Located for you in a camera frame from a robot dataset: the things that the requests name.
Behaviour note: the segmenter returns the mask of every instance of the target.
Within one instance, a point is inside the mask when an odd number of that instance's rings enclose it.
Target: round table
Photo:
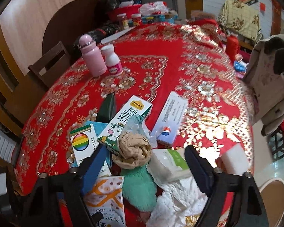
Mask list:
[[[240,143],[253,164],[252,133],[247,101],[228,56],[217,38],[217,27],[156,23],[139,26],[113,42],[124,71],[93,78],[77,60],[49,89],[25,124],[15,170],[24,194],[42,172],[64,173],[74,163],[69,132],[95,120],[99,107],[114,92],[117,110],[132,95],[153,104],[146,120],[152,130],[171,91],[189,99],[174,149],[193,145],[214,164],[221,154]],[[231,195],[219,222],[225,224]],[[125,210],[127,226],[145,226],[133,207]]]

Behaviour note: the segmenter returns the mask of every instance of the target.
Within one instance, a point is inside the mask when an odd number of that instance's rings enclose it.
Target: white jacket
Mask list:
[[[282,64],[276,59],[276,50],[265,54],[265,42],[278,37],[284,41],[284,35],[271,36],[260,40],[252,50],[247,72],[243,82],[253,90],[254,98],[257,100],[253,124],[262,120],[264,126],[262,135],[268,135],[275,131],[284,120],[284,72],[280,75],[273,71],[274,64]]]

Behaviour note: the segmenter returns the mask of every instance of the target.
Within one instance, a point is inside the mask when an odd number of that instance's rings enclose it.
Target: white plastic bag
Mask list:
[[[168,8],[164,5],[162,1],[154,3],[145,3],[140,9],[142,16],[149,16],[152,14],[168,13]]]

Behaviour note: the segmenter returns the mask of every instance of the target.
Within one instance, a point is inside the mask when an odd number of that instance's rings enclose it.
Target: tiled floor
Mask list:
[[[261,135],[261,121],[253,126],[254,132],[254,178],[260,187],[268,179],[278,177],[284,180],[284,158],[273,162],[266,137]]]

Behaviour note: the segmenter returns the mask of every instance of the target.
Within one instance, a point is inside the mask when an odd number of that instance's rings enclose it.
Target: pink bottle cap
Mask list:
[[[90,45],[92,42],[93,42],[93,39],[91,38],[91,36],[88,34],[84,34],[79,39],[80,48]]]

